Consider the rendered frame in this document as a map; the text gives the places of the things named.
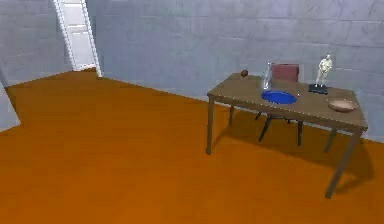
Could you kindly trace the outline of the brown wooden table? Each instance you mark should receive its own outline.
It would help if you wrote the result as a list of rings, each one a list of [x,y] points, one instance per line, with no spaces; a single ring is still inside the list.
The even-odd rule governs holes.
[[[209,103],[206,153],[210,154],[212,149],[215,102],[228,104],[231,116],[234,108],[239,107],[329,127],[332,129],[331,135],[334,135],[338,130],[349,132],[352,134],[351,139],[339,160],[325,193],[325,197],[330,199],[356,145],[362,134],[368,129],[356,94],[351,90],[333,87],[328,89],[327,95],[314,94],[308,91],[309,85],[306,83],[273,80],[272,87],[274,90],[287,92],[296,98],[296,102],[293,104],[274,104],[262,99],[261,82],[260,76],[242,77],[240,73],[233,73],[207,93]],[[357,108],[349,113],[336,112],[329,107],[332,100],[348,100],[355,103]]]

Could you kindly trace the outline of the clear glass bottle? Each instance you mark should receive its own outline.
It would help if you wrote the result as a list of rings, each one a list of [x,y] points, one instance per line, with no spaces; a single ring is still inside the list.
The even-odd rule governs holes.
[[[272,63],[269,62],[267,64],[267,68],[263,73],[263,82],[262,82],[263,90],[269,90],[271,88],[271,75],[272,75],[271,67],[272,67]]]

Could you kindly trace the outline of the blue plate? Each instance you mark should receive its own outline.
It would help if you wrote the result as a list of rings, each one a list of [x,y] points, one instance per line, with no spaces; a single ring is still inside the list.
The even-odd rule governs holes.
[[[262,99],[275,104],[293,104],[296,97],[284,91],[269,90],[262,93]]]

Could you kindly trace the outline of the dark red chair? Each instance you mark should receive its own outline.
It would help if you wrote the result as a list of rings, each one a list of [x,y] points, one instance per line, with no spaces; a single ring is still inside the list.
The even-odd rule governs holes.
[[[291,81],[291,82],[298,82],[299,77],[299,64],[278,64],[278,63],[272,63],[271,65],[271,72],[272,77],[275,79],[280,79],[284,81]],[[258,112],[255,120],[257,120],[261,116],[262,112]],[[263,130],[260,134],[259,141],[261,141],[269,127],[269,124],[271,120],[273,119],[283,119],[287,120],[287,123],[290,124],[291,120],[284,117],[274,116],[274,115],[268,115],[263,127]],[[298,146],[301,146],[301,137],[302,137],[302,130],[303,130],[303,121],[297,121],[298,122],[298,134],[297,134],[297,144]]]

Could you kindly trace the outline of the white statue on black base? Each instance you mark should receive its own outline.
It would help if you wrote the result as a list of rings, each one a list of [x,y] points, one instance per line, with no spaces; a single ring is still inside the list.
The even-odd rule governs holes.
[[[318,64],[317,77],[314,84],[309,85],[309,92],[318,93],[318,94],[328,94],[328,87],[326,86],[326,81],[328,73],[331,70],[333,62],[331,60],[331,55],[327,54],[321,59]]]

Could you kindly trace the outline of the white room door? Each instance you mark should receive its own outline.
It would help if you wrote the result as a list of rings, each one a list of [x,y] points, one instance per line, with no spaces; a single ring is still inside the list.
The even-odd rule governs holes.
[[[75,71],[95,68],[102,77],[86,0],[53,0],[71,66]]]

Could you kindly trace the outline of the brown bowl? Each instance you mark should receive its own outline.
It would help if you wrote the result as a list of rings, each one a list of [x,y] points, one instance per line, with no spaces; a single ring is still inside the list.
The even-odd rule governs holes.
[[[348,113],[356,110],[358,105],[347,99],[330,99],[328,101],[328,107],[340,113]]]

